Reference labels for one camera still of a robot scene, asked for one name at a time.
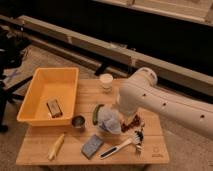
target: sponge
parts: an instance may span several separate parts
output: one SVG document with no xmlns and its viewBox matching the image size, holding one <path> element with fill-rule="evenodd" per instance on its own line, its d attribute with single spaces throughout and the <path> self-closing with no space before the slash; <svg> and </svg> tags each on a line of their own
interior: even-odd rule
<svg viewBox="0 0 213 171">
<path fill-rule="evenodd" d="M 103 145 L 103 140 L 97 135 L 93 135 L 82 147 L 81 152 L 88 158 L 91 159 L 96 151 Z"/>
</svg>

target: yellow object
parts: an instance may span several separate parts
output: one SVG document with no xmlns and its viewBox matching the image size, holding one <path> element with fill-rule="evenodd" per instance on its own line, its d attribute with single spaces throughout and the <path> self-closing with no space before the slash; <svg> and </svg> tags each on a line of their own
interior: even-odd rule
<svg viewBox="0 0 213 171">
<path fill-rule="evenodd" d="M 55 143 L 53 144 L 53 146 L 51 147 L 51 149 L 49 151 L 48 160 L 51 161 L 56 158 L 56 156 L 64 142 L 64 137 L 65 137 L 65 133 L 60 135 L 60 137 L 58 137 L 58 139 L 55 141 Z"/>
<path fill-rule="evenodd" d="M 17 120 L 32 126 L 70 125 L 74 113 L 78 68 L 39 68 L 22 103 Z M 56 99 L 63 113 L 52 118 L 47 107 Z"/>
</svg>

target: floor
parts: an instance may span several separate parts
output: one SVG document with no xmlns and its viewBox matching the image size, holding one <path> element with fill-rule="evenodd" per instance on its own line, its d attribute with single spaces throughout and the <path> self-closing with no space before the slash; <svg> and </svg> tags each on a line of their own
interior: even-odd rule
<svg viewBox="0 0 213 171">
<path fill-rule="evenodd" d="M 5 82 L 8 86 L 30 76 L 38 67 L 64 67 L 77 66 L 80 69 L 79 78 L 95 78 L 94 70 L 76 64 L 56 56 L 50 52 L 35 46 L 28 48 L 28 54 L 23 64 L 18 69 L 7 70 L 9 76 Z M 17 92 L 24 94 L 27 86 L 22 87 Z M 42 170 L 75 170 L 75 171 L 139 171 L 142 166 L 53 166 L 43 168 L 37 166 L 16 166 L 15 161 L 22 144 L 27 125 L 16 121 L 16 114 L 20 107 L 20 102 L 15 105 L 8 104 L 4 123 L 9 126 L 6 134 L 0 134 L 0 171 L 42 171 Z M 213 141 L 195 132 L 182 127 L 181 125 L 160 116 L 163 127 L 165 141 L 170 155 L 169 164 L 150 165 L 147 171 L 212 171 L 213 170 Z"/>
</svg>

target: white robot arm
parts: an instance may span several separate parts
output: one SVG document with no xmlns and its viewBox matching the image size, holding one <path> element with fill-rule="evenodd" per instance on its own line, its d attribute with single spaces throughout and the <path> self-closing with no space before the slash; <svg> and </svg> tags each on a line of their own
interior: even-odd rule
<svg viewBox="0 0 213 171">
<path fill-rule="evenodd" d="M 213 139 L 213 105 L 171 94 L 156 88 L 157 76 L 150 68 L 141 68 L 124 81 L 117 104 L 126 116 L 139 107 L 170 117 Z"/>
</svg>

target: paper cup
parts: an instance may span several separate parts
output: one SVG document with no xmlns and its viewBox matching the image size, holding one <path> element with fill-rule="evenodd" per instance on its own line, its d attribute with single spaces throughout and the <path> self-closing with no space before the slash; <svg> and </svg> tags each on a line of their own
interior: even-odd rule
<svg viewBox="0 0 213 171">
<path fill-rule="evenodd" d="M 108 93 L 112 90 L 113 76 L 111 74 L 102 74 L 100 76 L 101 87 L 103 91 Z"/>
</svg>

